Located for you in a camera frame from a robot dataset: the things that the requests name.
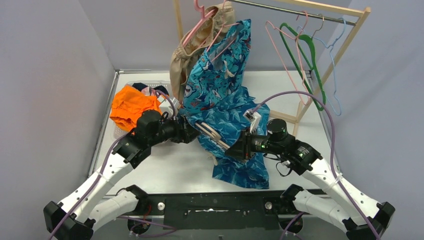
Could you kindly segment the wooden hanger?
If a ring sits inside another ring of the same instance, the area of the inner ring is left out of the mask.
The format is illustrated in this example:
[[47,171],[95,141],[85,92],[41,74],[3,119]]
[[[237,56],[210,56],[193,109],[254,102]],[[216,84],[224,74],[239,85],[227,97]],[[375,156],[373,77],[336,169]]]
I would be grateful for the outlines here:
[[220,146],[224,151],[230,148],[228,144],[222,141],[220,134],[208,124],[204,122],[196,122],[195,126],[198,127],[204,135],[209,136],[209,138],[214,141],[218,146]]

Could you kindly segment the dark blue whale shorts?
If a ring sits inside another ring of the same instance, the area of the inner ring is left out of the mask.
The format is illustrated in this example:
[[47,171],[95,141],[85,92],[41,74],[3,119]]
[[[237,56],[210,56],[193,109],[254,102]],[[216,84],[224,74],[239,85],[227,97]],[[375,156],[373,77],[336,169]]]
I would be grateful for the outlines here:
[[200,145],[217,161],[212,171],[213,178],[241,188],[268,189],[270,177],[263,155],[251,152],[249,159],[242,156],[247,150],[240,137],[251,126],[244,113],[256,107],[254,100],[248,89],[242,86],[217,106],[186,116],[195,128],[202,123],[210,126],[220,135],[221,141],[229,146],[225,150],[205,134],[198,137]]

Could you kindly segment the navy blue shorts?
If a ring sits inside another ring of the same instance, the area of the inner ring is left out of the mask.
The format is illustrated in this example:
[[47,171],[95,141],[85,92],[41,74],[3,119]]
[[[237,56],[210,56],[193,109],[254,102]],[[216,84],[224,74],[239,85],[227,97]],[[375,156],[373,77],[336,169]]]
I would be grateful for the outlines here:
[[169,95],[168,90],[163,85],[156,85],[152,87],[141,82],[136,82],[133,83],[131,86],[136,90],[142,92],[145,96],[152,96],[156,91],[161,91],[164,94]]

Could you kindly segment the orange shorts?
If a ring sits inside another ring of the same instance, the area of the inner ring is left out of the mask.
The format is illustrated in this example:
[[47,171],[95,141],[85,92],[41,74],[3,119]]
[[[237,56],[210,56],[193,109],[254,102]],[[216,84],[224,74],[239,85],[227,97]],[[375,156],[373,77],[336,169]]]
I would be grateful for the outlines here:
[[121,130],[129,132],[136,127],[143,112],[155,110],[161,114],[159,106],[156,96],[146,96],[131,85],[125,85],[112,100],[109,118]]

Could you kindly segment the white perforated plastic basket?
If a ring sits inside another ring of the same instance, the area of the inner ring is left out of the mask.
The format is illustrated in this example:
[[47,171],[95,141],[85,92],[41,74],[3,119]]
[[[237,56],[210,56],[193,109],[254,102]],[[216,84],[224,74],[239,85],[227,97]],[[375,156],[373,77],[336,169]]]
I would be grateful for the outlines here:
[[172,95],[169,82],[143,83],[132,81],[118,90],[113,97],[109,118],[115,124],[115,137],[119,137],[136,127],[138,118],[147,110],[160,112],[160,100],[154,94],[161,91]]

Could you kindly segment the green plastic hanger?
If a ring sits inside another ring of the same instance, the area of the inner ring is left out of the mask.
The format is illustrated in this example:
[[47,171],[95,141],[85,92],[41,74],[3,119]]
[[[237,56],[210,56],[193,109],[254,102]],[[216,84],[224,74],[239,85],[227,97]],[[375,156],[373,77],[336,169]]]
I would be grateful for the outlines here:
[[[288,54],[289,54],[289,56],[290,56],[290,58],[291,58],[291,60],[294,64],[296,70],[298,71],[298,73],[301,77],[303,77],[301,65],[300,65],[299,62],[297,62],[295,60],[295,57],[294,57],[292,51],[290,50],[289,45],[288,45],[288,43],[285,39],[285,36],[289,37],[290,35],[285,34],[283,32],[283,28],[286,28],[287,30],[289,30],[289,32],[293,35],[293,37],[295,39],[297,39],[297,48],[299,50],[299,54],[303,57],[305,63],[309,67],[309,69],[314,72],[317,83],[318,83],[318,87],[319,87],[319,90],[320,90],[320,93],[321,93],[321,96],[322,96],[322,102],[325,105],[326,102],[327,102],[327,96],[326,96],[326,93],[325,93],[324,88],[323,88],[323,82],[321,80],[321,75],[320,75],[318,68],[317,68],[316,48],[315,48],[315,44],[313,43],[313,39],[307,34],[297,32],[291,26],[289,26],[286,22],[281,23],[280,26],[279,26],[280,38],[283,41],[283,44],[286,47],[286,50],[287,50],[287,52],[288,52]],[[308,47],[310,57],[308,57],[307,54],[305,53],[305,51],[302,49],[300,42],[305,42],[305,44]]]

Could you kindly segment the light blue wire hanger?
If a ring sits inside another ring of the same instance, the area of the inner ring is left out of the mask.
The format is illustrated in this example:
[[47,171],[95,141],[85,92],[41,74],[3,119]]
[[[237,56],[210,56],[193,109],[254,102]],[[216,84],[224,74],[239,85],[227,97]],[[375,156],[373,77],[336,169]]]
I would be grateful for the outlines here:
[[343,108],[342,108],[342,104],[341,104],[341,102],[340,102],[340,100],[339,100],[339,98],[337,97],[337,77],[336,77],[336,63],[335,63],[335,58],[334,58],[334,56],[333,56],[333,50],[334,50],[334,46],[335,46],[335,44],[341,39],[341,37],[344,35],[344,33],[345,33],[345,31],[346,31],[346,28],[347,28],[347,21],[343,18],[343,17],[341,17],[341,18],[339,18],[338,20],[342,20],[342,23],[343,23],[343,29],[342,29],[342,31],[341,31],[341,33],[340,33],[340,35],[338,36],[338,37],[336,37],[335,39],[334,39],[334,41],[331,43],[331,44],[326,44],[322,39],[320,39],[320,38],[318,38],[318,37],[315,37],[315,36],[313,36],[313,35],[309,35],[309,34],[306,34],[308,37],[311,37],[313,40],[318,40],[319,42],[321,42],[322,44],[323,44],[323,46],[326,48],[326,49],[328,49],[328,54],[329,54],[329,57],[330,57],[330,59],[331,59],[331,66],[333,67],[333,70],[332,70],[332,77],[333,77],[333,82],[334,82],[334,91],[333,91],[333,94],[332,94],[332,96],[333,96],[333,98],[336,100],[336,103],[338,104],[338,108],[339,108],[339,110],[337,111],[336,109],[335,109],[335,107],[333,106],[333,104],[331,103],[331,101],[329,100],[328,101],[328,103],[329,103],[329,105],[331,106],[331,108],[332,108],[332,110],[333,110],[333,112],[335,113],[335,115],[336,116],[341,116],[342,115],[342,113],[343,113]]

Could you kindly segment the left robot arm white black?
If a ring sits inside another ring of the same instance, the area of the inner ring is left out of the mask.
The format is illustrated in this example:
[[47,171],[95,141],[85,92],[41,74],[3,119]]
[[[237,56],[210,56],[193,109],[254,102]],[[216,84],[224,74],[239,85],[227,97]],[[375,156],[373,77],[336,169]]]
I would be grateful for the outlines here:
[[89,240],[94,232],[119,216],[143,213],[149,205],[148,194],[130,185],[118,195],[104,196],[126,175],[151,155],[152,147],[166,141],[191,143],[199,131],[185,117],[147,110],[136,126],[119,137],[109,148],[102,165],[74,192],[43,209],[49,239]]

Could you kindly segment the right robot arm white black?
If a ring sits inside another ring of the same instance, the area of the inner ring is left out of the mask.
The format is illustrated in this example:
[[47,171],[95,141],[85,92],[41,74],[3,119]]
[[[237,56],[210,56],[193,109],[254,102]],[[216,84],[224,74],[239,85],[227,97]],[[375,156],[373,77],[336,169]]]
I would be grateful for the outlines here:
[[318,217],[339,228],[350,240],[381,239],[396,210],[392,204],[378,202],[357,189],[315,148],[289,134],[284,120],[270,120],[266,130],[266,135],[249,128],[242,130],[225,155],[245,163],[259,153],[276,156],[291,173],[314,183],[328,195],[321,198],[292,184],[281,195],[285,212]]

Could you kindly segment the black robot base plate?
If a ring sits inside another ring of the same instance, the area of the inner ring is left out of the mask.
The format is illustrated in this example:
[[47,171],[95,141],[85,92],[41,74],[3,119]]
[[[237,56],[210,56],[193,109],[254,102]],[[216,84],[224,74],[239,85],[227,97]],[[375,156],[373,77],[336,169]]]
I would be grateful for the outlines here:
[[298,214],[281,190],[150,194],[130,215],[161,217],[178,230],[285,228]]

